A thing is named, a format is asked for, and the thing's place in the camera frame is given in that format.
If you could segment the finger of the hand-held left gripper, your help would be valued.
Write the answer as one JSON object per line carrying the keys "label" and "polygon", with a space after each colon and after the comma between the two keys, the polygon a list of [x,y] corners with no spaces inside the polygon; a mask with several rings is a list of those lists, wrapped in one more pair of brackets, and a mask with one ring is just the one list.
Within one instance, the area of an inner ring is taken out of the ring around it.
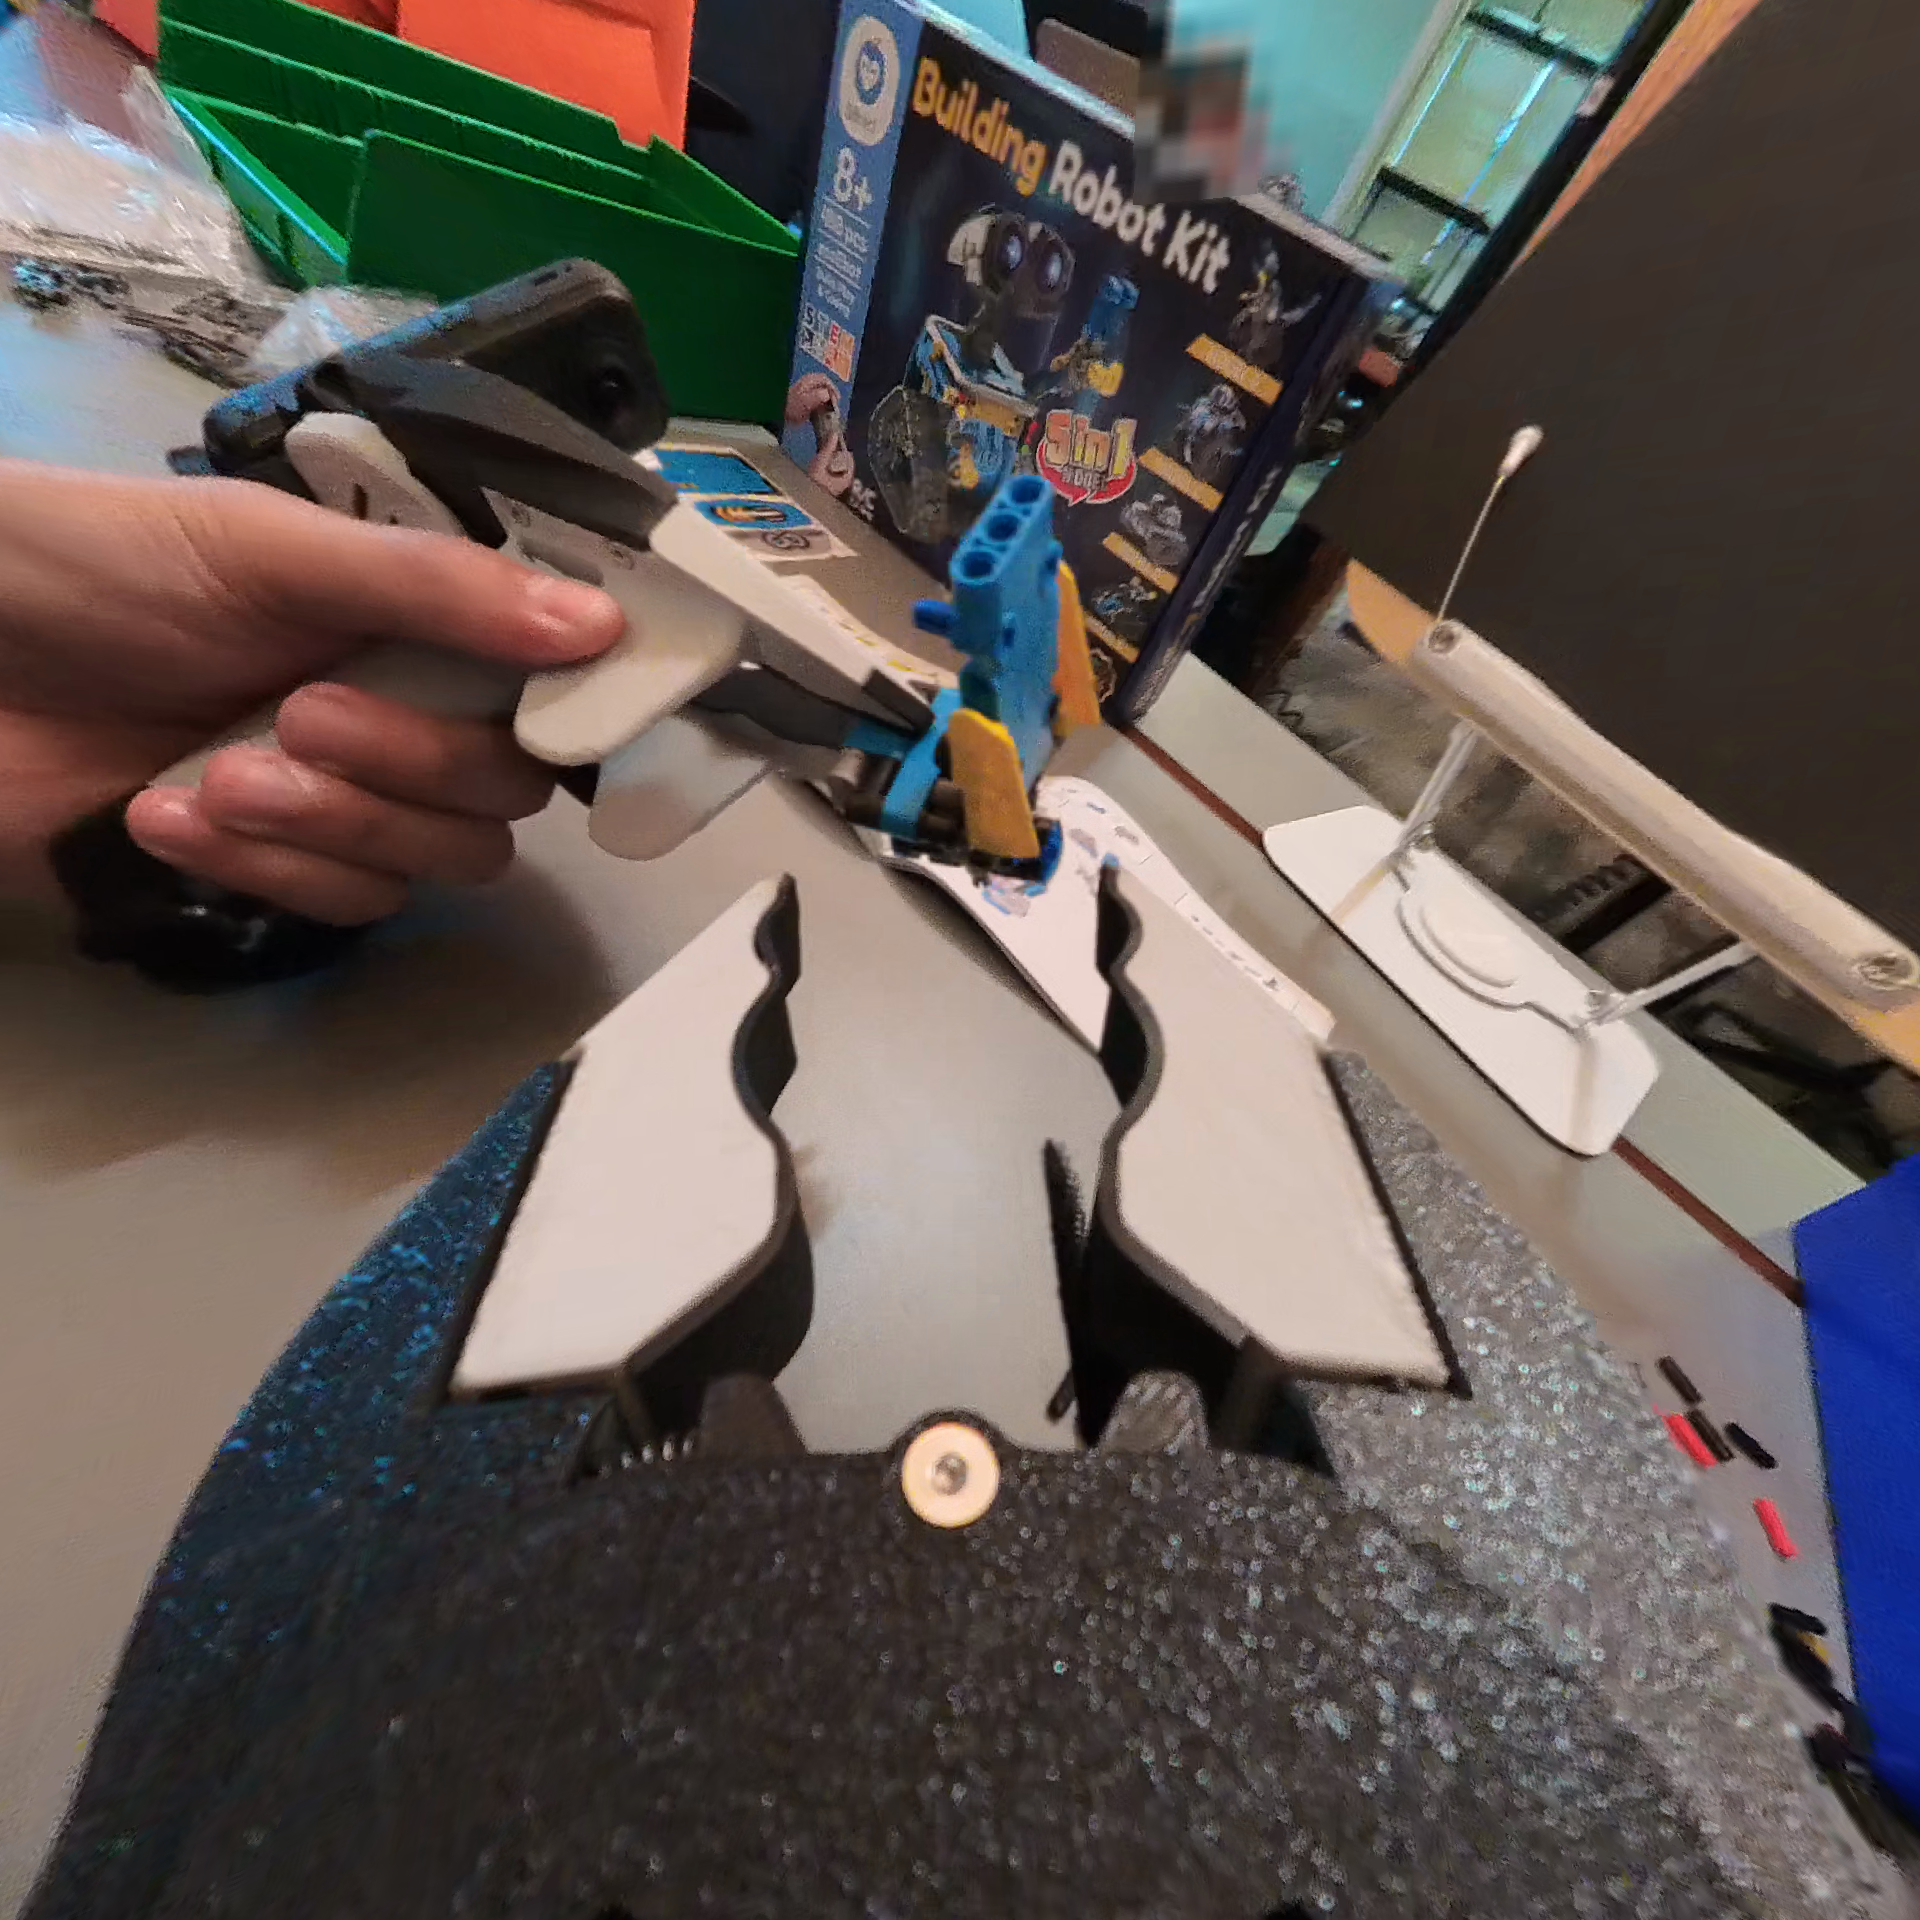
{"label": "finger of the hand-held left gripper", "polygon": [[920,737],[931,698],[856,648],[738,543],[706,525],[651,474],[594,478],[594,530],[636,557],[610,594],[626,610],[607,673],[610,742],[637,737],[742,663],[888,730]]}
{"label": "finger of the hand-held left gripper", "polygon": [[827,778],[860,728],[839,719],[776,733],[732,712],[668,717],[599,763],[588,837],[620,859],[668,858],[770,773]]}

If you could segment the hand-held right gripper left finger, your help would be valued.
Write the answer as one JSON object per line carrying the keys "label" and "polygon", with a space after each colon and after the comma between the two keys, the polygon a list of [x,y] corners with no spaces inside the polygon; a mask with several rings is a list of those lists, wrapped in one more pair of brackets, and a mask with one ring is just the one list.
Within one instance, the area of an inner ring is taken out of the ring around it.
{"label": "hand-held right gripper left finger", "polygon": [[451,1398],[779,1371],[810,1331],[799,1175],[776,1128],[797,1065],[799,890],[749,888],[559,1061]]}

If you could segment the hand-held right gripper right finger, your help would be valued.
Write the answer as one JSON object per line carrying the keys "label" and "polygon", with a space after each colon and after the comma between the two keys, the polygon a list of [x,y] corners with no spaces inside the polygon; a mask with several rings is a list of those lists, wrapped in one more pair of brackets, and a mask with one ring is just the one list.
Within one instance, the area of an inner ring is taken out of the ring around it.
{"label": "hand-held right gripper right finger", "polygon": [[1050,1175],[1071,1416],[1144,1375],[1212,1419],[1298,1383],[1459,1393],[1459,1363],[1319,1040],[1136,875],[1095,890],[1118,1103],[1083,1210]]}

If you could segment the yellow blue brick assembly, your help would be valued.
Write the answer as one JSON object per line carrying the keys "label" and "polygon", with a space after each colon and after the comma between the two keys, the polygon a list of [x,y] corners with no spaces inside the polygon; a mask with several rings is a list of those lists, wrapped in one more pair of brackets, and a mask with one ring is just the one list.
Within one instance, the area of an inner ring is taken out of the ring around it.
{"label": "yellow blue brick assembly", "polygon": [[916,737],[852,738],[869,767],[846,817],[896,850],[1034,883],[1059,865],[1062,833],[1039,813],[1039,783],[1066,742],[1099,722],[1099,694],[1054,501],[1030,471],[998,486],[951,554],[947,600],[915,606],[919,632],[960,655],[958,681],[935,694]]}

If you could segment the grey desk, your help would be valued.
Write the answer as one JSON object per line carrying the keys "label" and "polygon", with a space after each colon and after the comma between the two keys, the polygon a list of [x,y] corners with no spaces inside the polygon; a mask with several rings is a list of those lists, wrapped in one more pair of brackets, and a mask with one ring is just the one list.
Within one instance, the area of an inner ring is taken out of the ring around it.
{"label": "grey desk", "polygon": [[[1109,792],[1525,1231],[1608,1344],[1691,1379],[1781,1458],[1798,1545],[1702,1479],[1760,1598],[1839,1626],[1791,1226],[1859,1179],[1724,1072],[1658,1039],[1623,1145],[1573,1160],[1387,989],[1332,951],[1256,835],[1352,785],[1200,663],[1142,733],[1079,737]],[[112,1671],[192,1491],[324,1291],[528,1071],[752,883],[794,874],[794,1128],[818,1306],[783,1391],[815,1445],[916,1408],[1045,1433],[1052,1304],[1039,1142],[1087,1163],[1112,1095],[976,928],[854,853],[815,798],[759,785],[653,867],[568,801],[503,883],[432,906],[310,995],[187,1000],[4,915],[4,1917],[29,1897]]]}

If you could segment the person's left hand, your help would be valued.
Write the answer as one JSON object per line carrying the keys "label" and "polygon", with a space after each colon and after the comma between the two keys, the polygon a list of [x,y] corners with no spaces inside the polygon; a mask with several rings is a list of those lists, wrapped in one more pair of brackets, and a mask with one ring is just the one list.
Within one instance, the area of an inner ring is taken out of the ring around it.
{"label": "person's left hand", "polygon": [[314,921],[483,886],[552,776],[507,726],[350,689],[382,643],[599,659],[604,593],[478,545],[222,478],[2,462],[2,890],[58,904],[55,840],[114,801],[162,865]]}

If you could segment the blue white leaflet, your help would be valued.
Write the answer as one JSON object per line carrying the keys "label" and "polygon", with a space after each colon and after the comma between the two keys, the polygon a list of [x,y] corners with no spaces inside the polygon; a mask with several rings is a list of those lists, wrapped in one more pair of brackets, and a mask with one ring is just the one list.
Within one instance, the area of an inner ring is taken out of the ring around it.
{"label": "blue white leaflet", "polygon": [[632,455],[691,509],[767,567],[851,560],[852,546],[728,443],[664,442]]}

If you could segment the green plastic bin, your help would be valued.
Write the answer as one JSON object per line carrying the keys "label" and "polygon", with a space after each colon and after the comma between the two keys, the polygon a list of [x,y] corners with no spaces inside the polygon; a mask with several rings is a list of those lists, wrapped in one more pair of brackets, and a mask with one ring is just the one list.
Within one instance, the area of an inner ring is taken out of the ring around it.
{"label": "green plastic bin", "polygon": [[293,3],[160,5],[157,81],[293,286],[443,304],[581,256],[636,301],[672,415],[781,423],[799,240],[679,150]]}

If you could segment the red plastic bin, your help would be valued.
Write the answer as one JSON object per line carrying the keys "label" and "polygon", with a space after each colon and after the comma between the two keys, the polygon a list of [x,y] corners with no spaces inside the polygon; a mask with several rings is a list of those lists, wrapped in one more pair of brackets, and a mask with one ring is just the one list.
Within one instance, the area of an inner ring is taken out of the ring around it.
{"label": "red plastic bin", "polygon": [[510,125],[483,99],[516,87],[600,115],[632,146],[686,146],[691,3],[86,5],[146,58],[162,27]]}

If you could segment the clear plastic bag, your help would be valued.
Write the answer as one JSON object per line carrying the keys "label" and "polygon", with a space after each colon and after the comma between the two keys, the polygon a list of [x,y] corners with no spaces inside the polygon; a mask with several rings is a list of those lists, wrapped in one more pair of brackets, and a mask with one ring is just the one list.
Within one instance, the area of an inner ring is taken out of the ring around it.
{"label": "clear plastic bag", "polygon": [[130,136],[74,111],[4,113],[4,288],[38,313],[92,304],[183,369],[236,391],[287,369],[298,295],[155,81],[118,104]]}

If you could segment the dark blue toy set box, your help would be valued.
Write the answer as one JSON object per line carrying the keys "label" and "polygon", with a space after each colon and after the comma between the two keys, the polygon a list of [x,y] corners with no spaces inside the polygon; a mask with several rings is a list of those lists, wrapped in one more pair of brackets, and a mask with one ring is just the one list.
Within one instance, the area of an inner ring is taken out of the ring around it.
{"label": "dark blue toy set box", "polygon": [[936,574],[1050,487],[1130,728],[1398,286],[1272,195],[1154,200],[1112,107],[936,5],[842,5],[823,99],[783,454]]}

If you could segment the pale flat panel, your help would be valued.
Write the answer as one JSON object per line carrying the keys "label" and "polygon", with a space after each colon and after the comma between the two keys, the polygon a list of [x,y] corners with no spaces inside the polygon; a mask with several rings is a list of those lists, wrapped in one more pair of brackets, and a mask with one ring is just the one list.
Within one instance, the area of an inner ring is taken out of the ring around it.
{"label": "pale flat panel", "polygon": [[1544,432],[1525,423],[1472,491],[1474,519],[1437,610],[1350,562],[1346,594],[1367,646],[1484,742],[1637,858],[1882,1058],[1917,1071],[1915,947],[1823,880],[1710,817],[1580,719],[1538,678],[1463,627],[1452,606],[1468,566]]}

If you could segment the pile of loose brick parts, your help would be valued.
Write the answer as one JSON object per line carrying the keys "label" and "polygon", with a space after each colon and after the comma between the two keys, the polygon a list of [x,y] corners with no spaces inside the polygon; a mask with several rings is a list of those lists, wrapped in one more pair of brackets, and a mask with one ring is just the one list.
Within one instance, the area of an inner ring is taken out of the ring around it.
{"label": "pile of loose brick parts", "polygon": [[[1702,1472],[1760,1477],[1760,1491],[1744,1495],[1744,1501],[1772,1559],[1782,1569],[1795,1565],[1800,1555],[1798,1545],[1782,1510],[1767,1489],[1767,1479],[1781,1471],[1781,1458],[1738,1422],[1714,1419],[1701,1387],[1677,1358],[1663,1353],[1652,1368],[1662,1381],[1659,1418],[1668,1439]],[[1917,1870],[1915,1824],[1895,1807],[1874,1769],[1874,1737],[1859,1703],[1839,1680],[1829,1621],[1788,1600],[1770,1600],[1764,1621],[1767,1640],[1788,1679],[1814,1712],[1810,1728],[1797,1737],[1814,1777],[1853,1823],[1867,1848],[1892,1861],[1912,1888]]]}

